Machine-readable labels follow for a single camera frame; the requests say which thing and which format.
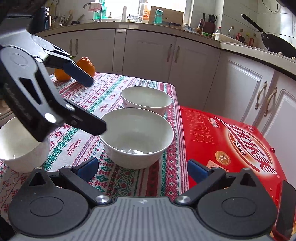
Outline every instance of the pan handle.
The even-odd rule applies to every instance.
[[[242,17],[247,20],[250,24],[252,24],[256,29],[258,29],[261,33],[265,33],[264,30],[259,27],[258,24],[256,24],[252,19],[250,19],[247,15],[242,14]]]

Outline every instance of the cutting board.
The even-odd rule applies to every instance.
[[[184,13],[179,12],[179,11],[175,11],[175,10],[172,10],[172,9],[164,8],[164,7],[152,6],[151,11],[150,11],[149,22],[148,23],[153,24],[154,18],[155,18],[155,12],[156,12],[157,9],[163,11],[163,19],[168,18],[171,23],[178,23],[178,24],[181,25],[180,27],[171,25],[171,27],[182,29]]]

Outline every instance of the white bowl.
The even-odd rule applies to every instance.
[[[173,99],[165,92],[144,86],[131,86],[121,92],[123,106],[150,110],[164,116]]]
[[[138,108],[122,108],[106,113],[107,130],[100,135],[109,158],[128,169],[154,164],[174,139],[169,122],[158,114]]]
[[[16,172],[28,173],[41,166],[49,149],[49,137],[36,141],[16,117],[0,129],[0,160]]]

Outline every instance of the tablecloth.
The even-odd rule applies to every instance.
[[[114,74],[96,73],[94,84],[86,88],[76,82],[59,82],[51,76],[57,89],[68,98],[102,117],[108,111],[123,108],[120,92],[129,86],[148,86],[162,90],[173,98],[166,118],[174,129],[174,140],[163,156],[152,166],[141,170],[124,169],[114,164],[106,155],[98,136],[92,136],[67,124],[50,135],[50,153],[43,164],[46,171],[77,166],[95,156],[99,171],[90,181],[98,190],[112,198],[116,196],[169,196],[172,199],[188,189],[185,145],[181,117],[174,86],[167,83],[143,80]],[[0,162],[0,215],[7,220],[7,209],[28,174],[17,173]]]

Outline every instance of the gold seal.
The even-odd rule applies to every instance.
[[[219,163],[221,163],[222,165],[227,166],[230,164],[229,156],[223,151],[217,151],[215,154],[215,157],[216,157],[217,161]]]

